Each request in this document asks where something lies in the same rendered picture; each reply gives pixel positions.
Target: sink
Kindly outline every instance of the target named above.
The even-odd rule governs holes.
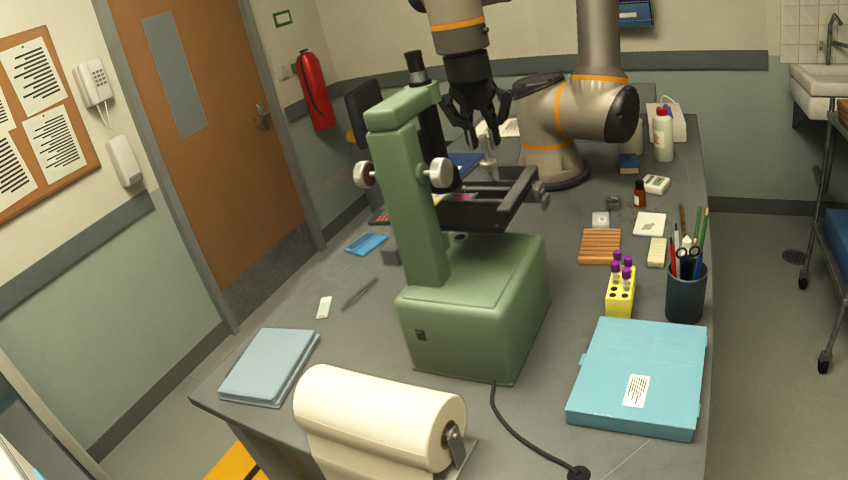
[[[848,97],[848,64],[793,63],[789,76],[789,92],[810,120],[827,120],[830,98]]]

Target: green pencil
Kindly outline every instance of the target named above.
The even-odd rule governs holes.
[[[698,205],[698,215],[695,217],[695,233],[692,234],[692,245],[698,243],[698,225],[701,224],[701,206]]]
[[[701,232],[701,252],[704,251],[704,242],[707,241],[707,221],[710,219],[710,209],[707,207],[707,211],[704,213],[704,230]]]

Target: microscope focus knob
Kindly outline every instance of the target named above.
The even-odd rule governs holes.
[[[436,188],[448,188],[453,184],[453,164],[445,157],[434,158],[430,169],[423,173],[430,177],[430,183]]]
[[[353,166],[353,183],[359,188],[371,188],[377,183],[374,180],[374,164],[370,160],[356,162]]]

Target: faucet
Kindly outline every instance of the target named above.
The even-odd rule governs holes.
[[[827,52],[825,53],[825,65],[830,65],[830,51],[834,45],[837,47],[848,48],[848,43],[838,42],[833,39],[833,22],[839,22],[839,25],[841,26],[842,19],[839,18],[839,15],[834,13],[830,17],[830,23],[827,24]]]

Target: black pencil cup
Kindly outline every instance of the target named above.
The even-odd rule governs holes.
[[[692,278],[692,269],[684,269],[684,278]],[[672,323],[694,325],[701,320],[704,313],[704,297],[707,294],[707,279],[709,269],[707,264],[701,265],[701,278],[698,280],[681,280],[671,274],[671,265],[666,273],[665,284],[665,318]]]

